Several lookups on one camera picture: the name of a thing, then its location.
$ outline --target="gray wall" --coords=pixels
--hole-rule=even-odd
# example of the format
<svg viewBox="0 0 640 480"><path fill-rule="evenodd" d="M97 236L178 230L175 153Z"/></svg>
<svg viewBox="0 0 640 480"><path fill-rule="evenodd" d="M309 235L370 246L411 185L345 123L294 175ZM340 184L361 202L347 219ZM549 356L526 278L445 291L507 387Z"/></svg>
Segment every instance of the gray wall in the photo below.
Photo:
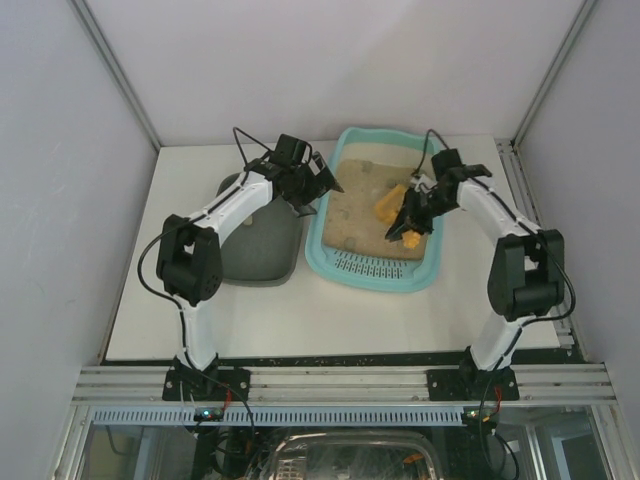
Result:
<svg viewBox="0 0 640 480"><path fill-rule="evenodd" d="M65 0L0 6L0 477L45 478L155 155Z"/></svg>
<svg viewBox="0 0 640 480"><path fill-rule="evenodd" d="M640 2L600 2L522 147L566 238L588 352L640 444Z"/></svg>

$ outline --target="vent grille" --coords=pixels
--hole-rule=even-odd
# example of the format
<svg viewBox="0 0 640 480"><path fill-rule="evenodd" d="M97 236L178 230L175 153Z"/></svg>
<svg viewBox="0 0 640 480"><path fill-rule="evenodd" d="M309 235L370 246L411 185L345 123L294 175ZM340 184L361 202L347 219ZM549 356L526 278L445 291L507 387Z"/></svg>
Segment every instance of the vent grille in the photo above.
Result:
<svg viewBox="0 0 640 480"><path fill-rule="evenodd" d="M198 412L205 408L198 407ZM254 407L257 426L452 426L462 425L462 407ZM102 425L195 424L196 409L183 407L97 407L94 423ZM249 426L243 407L230 407L219 422L203 425Z"/></svg>
<svg viewBox="0 0 640 480"><path fill-rule="evenodd" d="M408 262L357 255L336 250L334 266L340 270L375 278L400 279L404 277Z"/></svg>

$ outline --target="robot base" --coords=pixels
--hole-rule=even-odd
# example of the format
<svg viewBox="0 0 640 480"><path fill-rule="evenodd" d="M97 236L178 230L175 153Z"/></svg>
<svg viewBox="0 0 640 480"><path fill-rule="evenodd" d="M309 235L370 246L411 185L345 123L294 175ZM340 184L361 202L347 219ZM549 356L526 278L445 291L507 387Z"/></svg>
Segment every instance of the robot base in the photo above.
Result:
<svg viewBox="0 0 640 480"><path fill-rule="evenodd" d="M478 370L469 348L457 369L427 370L427 386L429 400L432 402L451 402L475 400L480 402L483 395L485 401L496 401L495 389L502 391L502 400L520 399L515 373L506 367L495 372Z"/></svg>
<svg viewBox="0 0 640 480"><path fill-rule="evenodd" d="M228 398L228 390L223 385L228 385L237 392L242 400L249 399L251 388L251 372L242 368L225 369L213 366L202 373L183 365L180 360L174 358L173 368L165 377L162 400L167 402L179 401L225 401Z"/></svg>

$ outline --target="yellow sponge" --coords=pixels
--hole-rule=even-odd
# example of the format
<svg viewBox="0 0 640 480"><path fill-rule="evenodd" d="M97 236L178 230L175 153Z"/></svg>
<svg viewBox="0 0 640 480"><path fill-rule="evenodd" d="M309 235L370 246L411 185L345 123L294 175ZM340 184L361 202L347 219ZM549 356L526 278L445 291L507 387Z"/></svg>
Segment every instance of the yellow sponge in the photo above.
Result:
<svg viewBox="0 0 640 480"><path fill-rule="evenodd" d="M376 203L374 211L378 220L385 225L391 225L398 216L398 213L400 213L406 192L407 187L404 185L396 185L382 200ZM416 248L419 243L420 234L418 232L404 232L402 234L402 244L406 248Z"/></svg>

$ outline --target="white wall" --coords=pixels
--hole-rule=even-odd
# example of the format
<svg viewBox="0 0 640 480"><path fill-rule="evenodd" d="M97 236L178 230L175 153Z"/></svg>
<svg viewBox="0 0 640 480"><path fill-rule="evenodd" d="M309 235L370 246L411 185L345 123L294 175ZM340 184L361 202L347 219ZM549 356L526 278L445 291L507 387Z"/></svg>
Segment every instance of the white wall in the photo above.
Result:
<svg viewBox="0 0 640 480"><path fill-rule="evenodd" d="M155 154L64 0L0 6L0 477L45 478Z"/></svg>
<svg viewBox="0 0 640 480"><path fill-rule="evenodd" d="M640 444L640 2L600 2L525 139L544 221L566 239L577 318Z"/></svg>
<svg viewBox="0 0 640 480"><path fill-rule="evenodd" d="M89 0L166 145L515 134L581 0Z"/></svg>

